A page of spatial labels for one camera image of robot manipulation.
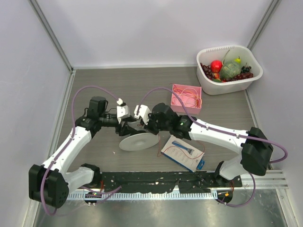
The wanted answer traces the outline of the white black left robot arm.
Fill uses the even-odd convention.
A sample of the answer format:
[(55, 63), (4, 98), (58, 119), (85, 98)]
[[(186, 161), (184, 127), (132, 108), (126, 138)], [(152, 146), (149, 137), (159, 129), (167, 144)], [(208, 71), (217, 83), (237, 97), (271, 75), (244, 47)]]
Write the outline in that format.
[(95, 189), (100, 185), (100, 168), (83, 164), (76, 171), (68, 173), (68, 169), (79, 152), (88, 144), (103, 127), (121, 128), (123, 119), (130, 117), (129, 107), (119, 100), (116, 113), (106, 111), (108, 101), (104, 97), (91, 98), (84, 115), (75, 121), (73, 128), (56, 150), (40, 166), (33, 165), (29, 169), (29, 197), (43, 202), (53, 208), (60, 208), (69, 193), (88, 186)]

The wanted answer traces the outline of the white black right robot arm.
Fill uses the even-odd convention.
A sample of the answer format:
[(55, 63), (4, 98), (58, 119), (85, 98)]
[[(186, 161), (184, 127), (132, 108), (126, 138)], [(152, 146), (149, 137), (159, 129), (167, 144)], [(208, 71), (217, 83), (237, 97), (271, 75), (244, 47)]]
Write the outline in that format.
[(264, 176), (267, 172), (273, 147), (259, 128), (245, 131), (212, 125), (192, 116), (178, 115), (164, 103), (151, 110), (137, 105), (134, 116), (154, 135), (168, 131), (178, 139), (205, 141), (237, 153), (237, 157), (218, 164), (214, 182), (220, 187), (227, 186), (241, 174)]

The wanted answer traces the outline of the white perforated cable spool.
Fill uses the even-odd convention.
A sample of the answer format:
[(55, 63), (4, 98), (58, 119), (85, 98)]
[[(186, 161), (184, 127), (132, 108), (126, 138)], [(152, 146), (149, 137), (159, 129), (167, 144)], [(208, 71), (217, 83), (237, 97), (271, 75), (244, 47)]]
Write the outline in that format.
[(119, 147), (124, 151), (140, 151), (159, 143), (158, 135), (148, 132), (139, 122), (126, 122), (119, 133)]

